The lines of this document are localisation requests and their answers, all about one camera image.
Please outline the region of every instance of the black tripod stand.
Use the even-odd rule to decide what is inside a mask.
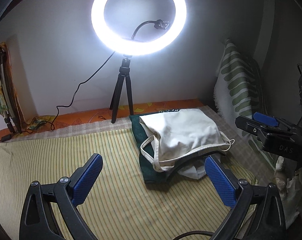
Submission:
[[[127,100],[129,103],[129,109],[130,109],[130,115],[133,115],[133,100],[132,100],[132,88],[131,88],[131,78],[130,78],[130,60],[128,58],[124,58],[122,60],[122,65],[120,67],[120,73],[118,75],[118,81],[116,82],[110,110],[113,110],[112,112],[112,123],[115,123],[116,121],[116,115],[118,113],[118,104],[120,102],[123,82],[125,79],[126,83],[126,91],[127,91]]]

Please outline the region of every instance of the metal screw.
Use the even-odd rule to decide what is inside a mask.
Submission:
[[[38,185],[38,181],[36,181],[36,180],[31,183],[31,187],[35,187],[37,185]]]
[[[69,181],[68,177],[62,177],[60,178],[60,183],[67,183]]]
[[[240,180],[239,180],[239,183],[240,183],[241,185],[243,185],[243,186],[248,185],[248,181],[247,181],[246,179],[240,179]]]

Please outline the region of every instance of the glowing white ring light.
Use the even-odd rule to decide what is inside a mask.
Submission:
[[[93,28],[97,36],[107,47],[127,55],[150,54],[168,46],[182,31],[187,17],[186,2],[184,0],[173,0],[176,10],[175,19],[170,29],[163,36],[151,42],[141,43],[130,41],[122,39],[106,25],[104,8],[107,1],[108,0],[94,0],[91,14]]]

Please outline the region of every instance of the orange fabric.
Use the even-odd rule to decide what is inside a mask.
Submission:
[[[201,107],[203,104],[198,99],[189,99],[189,100],[177,100],[177,101],[167,101],[167,102],[156,102],[156,103],[145,103],[145,104],[134,104],[133,110],[136,114],[142,113],[152,113],[160,110],[169,110],[169,109],[180,109],[180,108],[196,108]],[[130,115],[128,106],[120,106],[118,108],[117,118],[127,117]],[[71,113],[60,115],[56,118],[54,125],[55,129],[60,129],[68,127],[70,125],[78,125],[83,123],[92,123],[103,120],[112,119],[112,111],[108,108],[96,109],[85,112]],[[50,131],[50,124],[46,124],[34,132],[44,132]],[[0,139],[2,136],[9,134],[8,129],[0,130]]]

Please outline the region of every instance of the blue textured pad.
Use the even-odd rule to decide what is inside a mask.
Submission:
[[[84,203],[102,168],[102,156],[97,155],[74,186],[72,203],[75,207]]]
[[[278,127],[279,126],[279,123],[278,123],[277,119],[275,119],[274,117],[270,117],[270,116],[258,113],[258,112],[253,114],[253,119],[257,122],[264,123],[264,124],[266,124],[268,126],[271,126],[271,127]]]
[[[205,159],[204,167],[223,204],[233,208],[236,204],[235,188],[228,178],[210,156]]]

